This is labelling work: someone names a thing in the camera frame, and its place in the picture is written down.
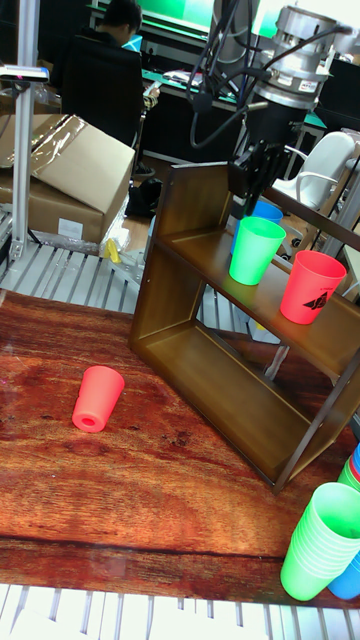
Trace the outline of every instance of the wooden shelf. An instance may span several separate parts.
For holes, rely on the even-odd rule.
[[[191,265],[214,289],[295,348],[318,369],[341,375],[360,347],[360,309],[334,294],[311,325],[298,325],[279,311],[288,274],[271,264],[257,286],[241,285],[229,275],[232,236],[224,230],[200,230],[157,239]]]
[[[144,338],[137,351],[275,482],[311,420],[274,384],[198,322]]]
[[[279,310],[290,265],[275,258],[257,286],[230,277],[232,236],[225,226],[231,194],[239,195],[237,172],[230,169],[223,163],[172,169],[162,190],[130,346],[278,493],[334,442],[360,405],[360,309],[334,294],[313,324],[298,325]],[[303,219],[317,215],[303,205],[297,212]],[[196,321],[206,284],[336,379],[312,421]]]

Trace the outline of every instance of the red plastic cup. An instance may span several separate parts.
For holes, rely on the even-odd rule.
[[[299,251],[290,273],[281,313],[292,322],[311,324],[346,275],[335,258],[317,251]]]
[[[356,468],[355,468],[355,466],[354,466],[354,462],[353,462],[352,456],[351,456],[351,458],[349,459],[349,467],[350,467],[350,471],[351,471],[351,473],[353,474],[353,476],[354,476],[355,480],[357,480],[358,482],[360,482],[360,473],[356,470]]]
[[[124,388],[124,378],[110,367],[86,369],[72,421],[89,433],[102,431]]]

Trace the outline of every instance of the shelf board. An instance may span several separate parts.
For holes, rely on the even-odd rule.
[[[279,310],[288,274],[271,264],[257,286],[229,275],[233,237],[216,229],[163,236],[156,244],[182,258],[203,280],[251,315],[318,369],[340,375],[360,347],[360,309],[333,294],[311,325],[287,320]]]
[[[137,340],[133,348],[276,481],[310,419],[272,382],[196,321]]]

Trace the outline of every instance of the stack of green cups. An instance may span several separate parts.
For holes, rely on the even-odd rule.
[[[281,569],[293,598],[311,600],[345,571],[360,551],[360,493],[329,482],[314,492],[293,535]]]
[[[345,462],[343,470],[338,477],[338,482],[347,484],[349,487],[356,489],[356,491],[360,491],[360,482],[358,482],[355,476],[351,473],[350,458]]]

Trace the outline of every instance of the black bag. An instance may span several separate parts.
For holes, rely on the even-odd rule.
[[[159,204],[162,184],[157,178],[148,178],[140,187],[130,187],[126,216],[152,218]]]

